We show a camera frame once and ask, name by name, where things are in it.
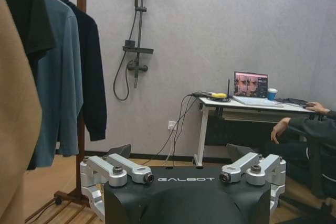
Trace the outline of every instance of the bolt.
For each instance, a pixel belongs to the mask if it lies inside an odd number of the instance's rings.
[[[260,167],[260,165],[253,165],[253,166],[251,166],[251,171],[253,173],[261,173],[261,167]]]
[[[112,171],[113,171],[113,174],[115,174],[115,175],[122,174],[122,167],[115,166]]]
[[[147,173],[144,177],[143,177],[143,181],[145,182],[145,184],[150,184],[154,181],[154,175],[151,173]]]
[[[231,175],[229,173],[222,173],[219,175],[219,180],[223,183],[230,183]]]

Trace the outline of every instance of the tan coat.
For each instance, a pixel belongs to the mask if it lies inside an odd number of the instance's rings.
[[[0,0],[0,224],[24,223],[23,174],[41,125],[41,107],[19,34]]]

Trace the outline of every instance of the laptop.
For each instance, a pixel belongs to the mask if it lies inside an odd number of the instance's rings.
[[[284,106],[267,99],[268,75],[259,73],[235,72],[234,100],[244,105],[278,107]]]

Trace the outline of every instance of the electrical outlet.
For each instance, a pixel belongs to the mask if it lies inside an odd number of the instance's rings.
[[[176,131],[176,122],[175,121],[168,121],[168,130]]]

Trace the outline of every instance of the black sleeve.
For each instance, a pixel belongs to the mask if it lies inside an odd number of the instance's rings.
[[[329,111],[328,114],[327,114],[327,118],[330,118],[330,119],[336,119],[336,112],[335,111]]]
[[[91,141],[102,140],[105,139],[106,134],[107,111],[98,27],[94,22],[87,33],[86,58],[83,67],[85,125]]]
[[[336,121],[326,119],[315,121],[310,119],[291,119],[289,129],[319,142],[336,145]]]

